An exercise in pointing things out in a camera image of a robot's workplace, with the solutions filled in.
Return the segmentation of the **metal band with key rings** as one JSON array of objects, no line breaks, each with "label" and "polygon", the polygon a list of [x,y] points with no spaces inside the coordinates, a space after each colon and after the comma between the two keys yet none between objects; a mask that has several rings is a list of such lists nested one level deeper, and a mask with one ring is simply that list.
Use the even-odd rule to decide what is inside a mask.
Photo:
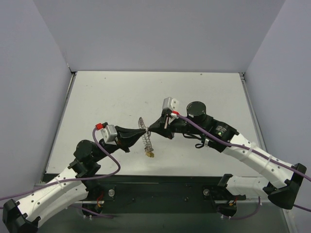
[{"label": "metal band with key rings", "polygon": [[152,143],[151,143],[151,140],[150,140],[150,133],[148,132],[148,129],[144,123],[144,120],[142,117],[140,117],[138,119],[138,127],[140,129],[144,129],[145,130],[145,134],[142,136],[142,141],[144,143],[144,149],[145,149],[145,152],[153,152],[153,147],[152,147]]}]

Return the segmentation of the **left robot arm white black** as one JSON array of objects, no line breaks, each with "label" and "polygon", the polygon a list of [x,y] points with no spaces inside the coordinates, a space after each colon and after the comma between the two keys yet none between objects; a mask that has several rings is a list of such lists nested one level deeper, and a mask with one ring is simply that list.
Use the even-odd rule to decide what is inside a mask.
[{"label": "left robot arm white black", "polygon": [[104,189],[95,176],[100,169],[98,162],[112,156],[117,150],[129,152],[144,134],[146,129],[126,129],[119,126],[97,124],[93,134],[103,133],[102,141],[94,138],[77,144],[74,160],[54,179],[34,190],[5,197],[2,221],[10,233],[35,233],[49,218],[80,200],[93,200],[104,194]]}]

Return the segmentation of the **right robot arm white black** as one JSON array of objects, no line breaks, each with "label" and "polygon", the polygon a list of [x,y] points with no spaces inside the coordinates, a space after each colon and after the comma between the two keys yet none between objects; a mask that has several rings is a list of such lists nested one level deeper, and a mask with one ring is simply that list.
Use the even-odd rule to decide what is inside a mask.
[{"label": "right robot arm white black", "polygon": [[201,136],[205,147],[231,156],[259,174],[258,177],[226,174],[219,186],[233,196],[267,198],[280,208],[293,208],[302,181],[307,177],[304,165],[292,165],[270,155],[235,128],[207,115],[206,105],[200,101],[187,105],[186,116],[177,112],[177,106],[176,99],[166,98],[160,118],[148,130],[168,139],[173,139],[175,133]]}]

